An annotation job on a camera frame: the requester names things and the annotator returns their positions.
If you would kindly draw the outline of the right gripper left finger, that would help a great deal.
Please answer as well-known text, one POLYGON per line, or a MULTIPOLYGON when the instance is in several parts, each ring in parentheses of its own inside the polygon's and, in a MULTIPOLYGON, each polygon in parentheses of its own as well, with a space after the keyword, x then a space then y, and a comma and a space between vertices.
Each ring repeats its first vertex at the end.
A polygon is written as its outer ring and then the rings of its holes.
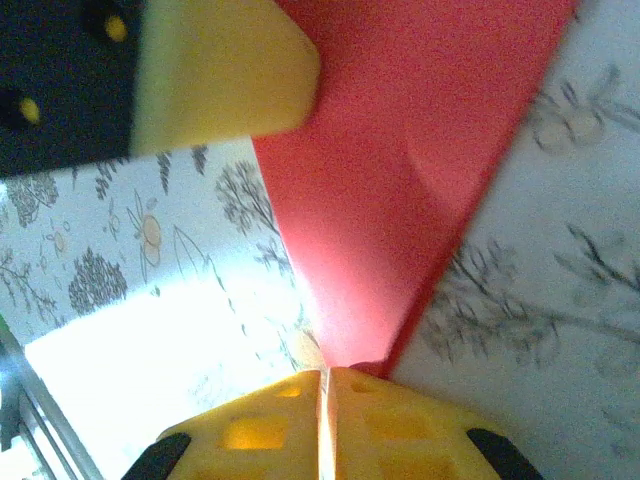
POLYGON ((320 381, 303 371, 166 429, 124 480, 320 480, 320 381))

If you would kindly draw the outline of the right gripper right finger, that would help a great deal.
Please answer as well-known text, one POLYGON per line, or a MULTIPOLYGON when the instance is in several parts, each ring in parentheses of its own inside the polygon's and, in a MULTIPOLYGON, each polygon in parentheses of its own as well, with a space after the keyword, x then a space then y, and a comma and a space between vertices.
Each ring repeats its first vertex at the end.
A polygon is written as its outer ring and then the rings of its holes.
POLYGON ((495 423, 350 368, 333 368, 335 480, 545 480, 495 423))

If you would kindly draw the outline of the red cloth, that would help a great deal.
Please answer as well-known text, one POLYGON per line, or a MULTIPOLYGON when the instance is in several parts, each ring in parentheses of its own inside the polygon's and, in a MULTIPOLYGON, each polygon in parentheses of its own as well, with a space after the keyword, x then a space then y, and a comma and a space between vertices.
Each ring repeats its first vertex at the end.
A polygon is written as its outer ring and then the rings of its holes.
POLYGON ((327 365, 395 367, 577 1, 276 0, 318 101, 254 147, 327 365))

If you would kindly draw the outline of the floral patterned table cover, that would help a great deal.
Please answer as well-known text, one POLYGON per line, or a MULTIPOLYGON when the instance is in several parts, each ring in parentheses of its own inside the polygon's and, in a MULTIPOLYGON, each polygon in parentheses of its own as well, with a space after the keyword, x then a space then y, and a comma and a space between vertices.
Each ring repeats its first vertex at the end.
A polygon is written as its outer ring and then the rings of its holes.
MULTIPOLYGON (((640 0, 571 0, 545 81, 392 377, 497 420, 547 480, 640 480, 640 0)), ((271 214, 246 139, 0 182, 0 314, 92 463, 117 480, 163 428, 360 360, 390 297, 271 214)))

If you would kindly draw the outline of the aluminium frame rail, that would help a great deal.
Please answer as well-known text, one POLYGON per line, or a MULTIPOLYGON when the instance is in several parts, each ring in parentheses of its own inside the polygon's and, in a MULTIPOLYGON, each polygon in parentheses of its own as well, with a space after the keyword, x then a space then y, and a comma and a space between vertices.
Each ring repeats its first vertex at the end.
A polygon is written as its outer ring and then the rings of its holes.
POLYGON ((0 316, 0 453, 24 447, 23 480, 105 480, 0 316))

